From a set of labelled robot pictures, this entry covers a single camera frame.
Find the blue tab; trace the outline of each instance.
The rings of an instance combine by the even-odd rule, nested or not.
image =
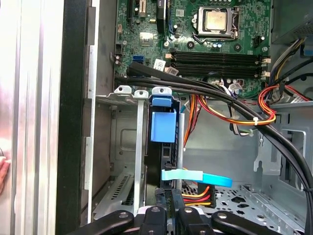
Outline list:
[[[202,171],[197,170],[162,170],[162,180],[192,180],[203,184],[208,185],[218,185],[222,187],[231,188],[232,179],[219,176],[203,173]]]
[[[152,106],[171,107],[172,98],[170,96],[153,96]]]
[[[223,187],[231,188],[233,183],[232,179],[219,176],[219,175],[211,175],[211,174],[203,174],[203,180],[198,181],[199,183],[209,184],[209,185],[218,185]]]
[[[162,170],[162,180],[203,180],[203,171],[200,170]]]
[[[174,143],[176,133],[176,112],[152,112],[151,141]]]

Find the sata port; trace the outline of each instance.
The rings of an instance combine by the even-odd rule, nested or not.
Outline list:
[[[134,55],[133,56],[133,62],[143,64],[144,60],[145,60],[145,57],[143,55]]]

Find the ram slot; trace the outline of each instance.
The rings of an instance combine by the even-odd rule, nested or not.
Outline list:
[[[260,69],[252,67],[232,67],[232,66],[210,66],[210,65],[187,65],[172,64],[182,76],[206,76],[210,72],[215,72],[212,77],[225,78],[258,78],[260,77]]]
[[[261,63],[258,56],[231,55],[217,53],[196,53],[196,52],[176,52],[172,53],[173,60],[179,63],[200,63],[200,64],[230,64],[257,66]]]

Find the white label sticker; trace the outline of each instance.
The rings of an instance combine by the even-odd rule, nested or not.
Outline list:
[[[185,10],[176,9],[176,16],[177,17],[184,17],[185,16]]]
[[[156,70],[164,71],[165,64],[166,64],[166,62],[164,60],[156,59],[155,65],[153,66],[153,68]]]
[[[235,92],[236,94],[239,93],[239,90],[242,90],[242,86],[240,86],[240,84],[238,82],[236,83],[232,83],[229,85],[228,89],[231,91],[231,92]]]
[[[169,67],[166,72],[176,76],[179,71],[173,67]]]
[[[213,81],[211,82],[212,85],[221,85],[223,86],[224,85],[224,81],[221,79],[221,80],[216,80],[216,81]]]

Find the blue plastic bracket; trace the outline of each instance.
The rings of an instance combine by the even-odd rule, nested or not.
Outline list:
[[[152,106],[171,107],[172,97],[154,95],[152,98]]]
[[[151,141],[174,143],[176,118],[175,110],[173,113],[152,112]]]

